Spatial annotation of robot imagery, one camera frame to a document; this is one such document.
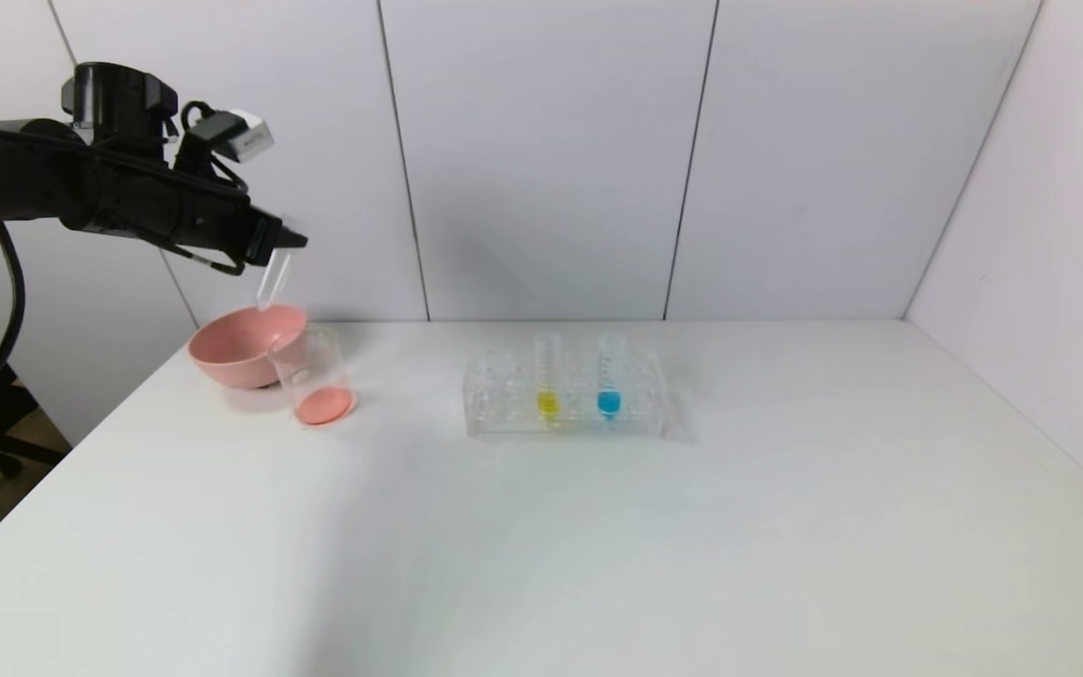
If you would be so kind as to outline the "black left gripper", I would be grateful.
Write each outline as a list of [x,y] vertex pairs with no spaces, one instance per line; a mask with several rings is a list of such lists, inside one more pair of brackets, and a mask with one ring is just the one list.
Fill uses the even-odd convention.
[[172,226],[164,236],[164,250],[169,253],[222,266],[222,262],[193,252],[213,250],[229,258],[229,266],[268,266],[275,249],[306,248],[304,234],[255,206],[237,190],[190,179],[164,179],[164,188],[175,201]]

